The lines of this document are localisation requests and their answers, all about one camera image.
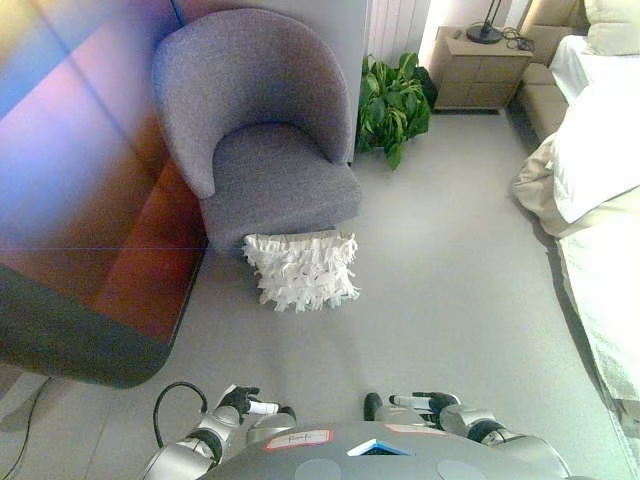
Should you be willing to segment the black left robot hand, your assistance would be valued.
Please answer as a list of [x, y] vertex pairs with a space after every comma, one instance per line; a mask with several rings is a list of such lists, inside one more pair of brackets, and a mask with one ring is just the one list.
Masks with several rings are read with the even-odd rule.
[[273, 415], [279, 412], [280, 405], [258, 399], [260, 388], [257, 386], [230, 385], [221, 396], [217, 407], [230, 406], [234, 408], [243, 421], [244, 415]]

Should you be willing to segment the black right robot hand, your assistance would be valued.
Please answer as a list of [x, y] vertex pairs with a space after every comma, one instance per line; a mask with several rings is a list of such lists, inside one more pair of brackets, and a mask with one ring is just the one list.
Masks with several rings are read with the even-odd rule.
[[389, 402], [394, 406], [415, 410], [428, 425], [437, 429], [441, 428], [441, 411], [460, 404], [457, 396], [443, 392], [413, 392], [411, 396], [393, 394], [389, 396]]

